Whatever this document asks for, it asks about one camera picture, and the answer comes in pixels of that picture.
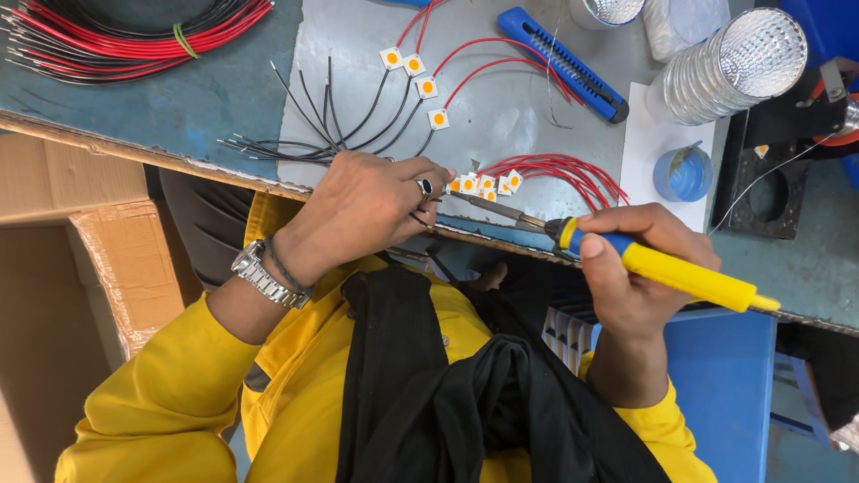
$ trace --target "yellow sleeve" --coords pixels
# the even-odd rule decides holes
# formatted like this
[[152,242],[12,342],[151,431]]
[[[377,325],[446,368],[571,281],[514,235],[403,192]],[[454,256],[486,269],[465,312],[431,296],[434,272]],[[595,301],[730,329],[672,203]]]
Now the yellow sleeve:
[[[579,378],[583,381],[593,359],[593,351],[582,357]],[[671,379],[668,379],[667,394],[656,406],[643,409],[615,407],[614,411],[644,441],[671,481],[716,483],[710,467],[695,456],[695,437],[686,427],[683,413],[677,406],[677,391]]]
[[235,482],[218,434],[259,348],[228,333],[204,296],[87,398],[55,480]]

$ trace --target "green twist tie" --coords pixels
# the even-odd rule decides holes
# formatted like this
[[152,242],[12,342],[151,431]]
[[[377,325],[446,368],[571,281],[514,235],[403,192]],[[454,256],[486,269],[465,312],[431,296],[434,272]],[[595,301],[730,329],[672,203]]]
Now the green twist tie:
[[191,49],[191,44],[188,43],[188,40],[182,33],[181,23],[173,24],[173,35],[176,36],[176,41],[179,42],[179,45],[181,45],[183,49],[185,49],[185,52],[188,52],[188,55],[193,58],[200,58],[200,56],[193,49]]

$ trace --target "yellow shirt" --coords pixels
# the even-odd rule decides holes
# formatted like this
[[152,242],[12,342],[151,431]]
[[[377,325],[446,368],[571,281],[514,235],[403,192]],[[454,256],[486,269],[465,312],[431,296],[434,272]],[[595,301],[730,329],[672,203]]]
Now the yellow shirt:
[[[284,209],[254,200],[247,238],[282,226]],[[60,456],[56,481],[236,481],[235,459],[218,436],[236,411],[252,361],[271,376],[263,393],[247,386],[241,414],[253,464],[248,483],[333,481],[337,471],[346,361],[353,322],[339,286],[353,272],[385,263],[366,257],[323,277],[302,310],[291,310],[263,345],[245,344],[212,317],[205,296],[159,331],[87,399],[77,443]],[[448,361],[473,355],[491,336],[458,290],[430,277]],[[585,357],[587,371],[590,358]],[[674,388],[658,405],[618,414],[647,444],[672,481],[716,481],[694,455]],[[481,481],[530,481],[524,450],[487,455]]]

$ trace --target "black scarf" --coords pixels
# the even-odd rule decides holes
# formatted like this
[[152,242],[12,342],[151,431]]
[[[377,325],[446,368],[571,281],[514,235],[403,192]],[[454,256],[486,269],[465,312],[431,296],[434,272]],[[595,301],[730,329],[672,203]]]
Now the black scarf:
[[664,482],[632,429],[528,328],[501,292],[466,296],[496,335],[448,365],[430,281],[359,272],[337,483],[477,482],[487,450],[524,448],[535,482]]

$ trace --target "ring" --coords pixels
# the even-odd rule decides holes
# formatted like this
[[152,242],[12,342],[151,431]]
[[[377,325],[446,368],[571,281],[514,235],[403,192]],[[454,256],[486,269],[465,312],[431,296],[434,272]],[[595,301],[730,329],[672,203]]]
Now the ring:
[[430,180],[426,180],[424,178],[414,178],[414,180],[417,183],[417,186],[421,188],[421,193],[423,194],[421,202],[419,203],[422,205],[427,202],[427,199],[430,199],[430,195],[432,194],[432,183],[430,183]]

